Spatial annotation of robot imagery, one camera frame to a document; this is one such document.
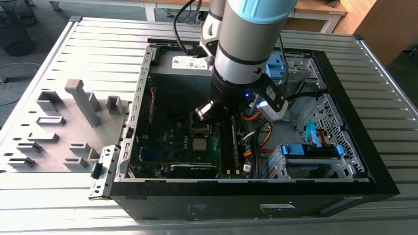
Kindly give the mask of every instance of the aluminum extrusion table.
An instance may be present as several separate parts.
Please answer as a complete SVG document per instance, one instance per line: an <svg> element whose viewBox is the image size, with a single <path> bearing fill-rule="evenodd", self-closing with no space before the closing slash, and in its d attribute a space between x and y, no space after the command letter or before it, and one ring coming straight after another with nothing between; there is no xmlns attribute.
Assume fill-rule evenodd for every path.
<svg viewBox="0 0 418 235"><path fill-rule="evenodd" d="M0 152L12 143L35 94L83 79L98 99L134 99L147 38L174 39L169 23L73 18L0 131ZM199 40L199 27L179 24L185 40ZM134 221L114 201L90 201L89 173L2 173L2 232L125 231L177 229L206 233L305 234L305 231L412 234L418 228L418 112L366 43L350 35L284 31L285 47L324 50L364 121L401 194L329 218L213 221Z"/></svg>

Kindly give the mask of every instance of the power supply label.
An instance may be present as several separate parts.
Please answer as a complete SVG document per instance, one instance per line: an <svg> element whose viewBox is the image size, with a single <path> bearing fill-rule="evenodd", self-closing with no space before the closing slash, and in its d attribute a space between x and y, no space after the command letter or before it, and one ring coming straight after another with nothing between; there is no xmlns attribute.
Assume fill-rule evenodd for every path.
<svg viewBox="0 0 418 235"><path fill-rule="evenodd" d="M189 204L186 207L187 215L202 215L205 214L209 206L207 204Z"/></svg>
<svg viewBox="0 0 418 235"><path fill-rule="evenodd" d="M205 58L193 58L191 56L173 57L171 68L185 70L207 70L209 63Z"/></svg>

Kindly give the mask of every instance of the black cable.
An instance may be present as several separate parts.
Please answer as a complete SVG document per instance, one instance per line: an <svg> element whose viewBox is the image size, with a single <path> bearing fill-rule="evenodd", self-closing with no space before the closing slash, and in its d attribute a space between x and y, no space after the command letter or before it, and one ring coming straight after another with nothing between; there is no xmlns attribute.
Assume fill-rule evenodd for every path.
<svg viewBox="0 0 418 235"><path fill-rule="evenodd" d="M189 7L189 15L187 15L187 19L190 18L190 14L191 14L191 5Z"/></svg>
<svg viewBox="0 0 418 235"><path fill-rule="evenodd" d="M171 13L163 8L163 11L166 11L166 13L167 13L167 17L170 17L170 18L173 18L174 17L174 15L171 15Z"/></svg>
<svg viewBox="0 0 418 235"><path fill-rule="evenodd" d="M182 50L185 51L185 53L189 55L190 52L189 50L186 49L186 46L181 40L181 37L179 37L179 32L178 32L178 20L179 20L179 16L182 15L183 11L189 8L189 6L194 3L195 0L190 0L185 6L182 7L182 9L179 10L179 12L177 13L177 16L175 16L175 19L174 19L174 22L173 22L173 30L175 32L175 37L177 37L177 41L178 41L178 44L182 48Z"/></svg>
<svg viewBox="0 0 418 235"><path fill-rule="evenodd" d="M293 100L298 99L300 97L320 97L322 94L329 93L328 90L318 90L317 92L301 92L298 94L293 94L286 97L288 102L292 102Z"/></svg>
<svg viewBox="0 0 418 235"><path fill-rule="evenodd" d="M201 11L201 6L202 6L202 0L199 0L198 2L197 13L191 17L189 17L189 19L186 20L186 23L189 23L189 21L198 16L199 11Z"/></svg>
<svg viewBox="0 0 418 235"><path fill-rule="evenodd" d="M285 62L285 73L284 73L284 84L288 84L288 60L286 60L286 55L285 55L285 49L284 49L284 41L282 41L282 36L279 35L279 44L281 44L281 51L282 51L282 56L284 56L284 62Z"/></svg>
<svg viewBox="0 0 418 235"><path fill-rule="evenodd" d="M253 160L251 171L254 168L254 179L262 178L263 158L262 158L261 149L259 149L259 134L266 123L267 123L267 119L263 118L261 124L258 125L255 129L254 135L251 137L251 144L250 144L251 160Z"/></svg>
<svg viewBox="0 0 418 235"><path fill-rule="evenodd" d="M4 82L0 82L2 86L6 86L8 84L8 77L6 78Z"/></svg>

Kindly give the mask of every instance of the white label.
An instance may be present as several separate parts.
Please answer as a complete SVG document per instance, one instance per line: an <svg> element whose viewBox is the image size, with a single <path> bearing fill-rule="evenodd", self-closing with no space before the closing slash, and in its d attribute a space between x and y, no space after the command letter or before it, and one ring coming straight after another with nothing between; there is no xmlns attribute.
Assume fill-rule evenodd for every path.
<svg viewBox="0 0 418 235"><path fill-rule="evenodd" d="M186 70L207 70L209 63L205 58L193 58L191 56L173 57L171 68Z"/></svg>
<svg viewBox="0 0 418 235"><path fill-rule="evenodd" d="M251 166L250 165L243 165L243 171L250 172L251 171Z"/></svg>

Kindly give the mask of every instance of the wire bundle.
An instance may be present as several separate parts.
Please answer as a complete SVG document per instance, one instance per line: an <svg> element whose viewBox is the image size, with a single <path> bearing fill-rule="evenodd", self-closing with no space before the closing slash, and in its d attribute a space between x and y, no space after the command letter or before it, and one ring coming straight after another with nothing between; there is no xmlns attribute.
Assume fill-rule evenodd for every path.
<svg viewBox="0 0 418 235"><path fill-rule="evenodd" d="M262 159L262 153L261 153L261 147L263 147L270 139L271 136L271 132L269 133L265 141L259 144L258 143L258 138L259 138L259 134L262 131L263 126L267 123L267 119L263 118L261 121L261 124L258 125L254 135L251 137L251 141L250 141L250 151L251 151L251 171L250 171L250 177L253 177L254 179L261 179L262 177L262 164L263 164L263 159Z"/></svg>
<svg viewBox="0 0 418 235"><path fill-rule="evenodd" d="M318 130L318 131L317 131L317 134L318 134L318 137L320 137L320 142L321 142L322 144L328 144L328 143L329 143L329 138L328 138L328 136L326 136L325 131L324 131L324 130ZM313 142L313 136L309 137L309 140L308 140L308 141L309 141L309 142Z"/></svg>
<svg viewBox="0 0 418 235"><path fill-rule="evenodd" d="M269 142L269 140L270 140L270 137L271 137L271 133L273 133L273 125L271 125L271 128L270 128L270 130L269 130L269 134L267 134L267 136L266 136L266 139L265 139L265 141L262 142L262 143L259 143L259 151L261 151L261 153L273 153L273 150L271 149L266 149L266 148L263 148L265 146L266 146L266 144L267 144L267 142ZM247 157L250 157L251 156L251 148L250 149L247 149L247 151L243 153L243 157L245 158L247 158Z"/></svg>
<svg viewBox="0 0 418 235"><path fill-rule="evenodd" d="M247 117L243 112L241 113L241 117L242 119L245 119L246 121L254 121L259 116L262 115L262 112L258 111L253 116Z"/></svg>

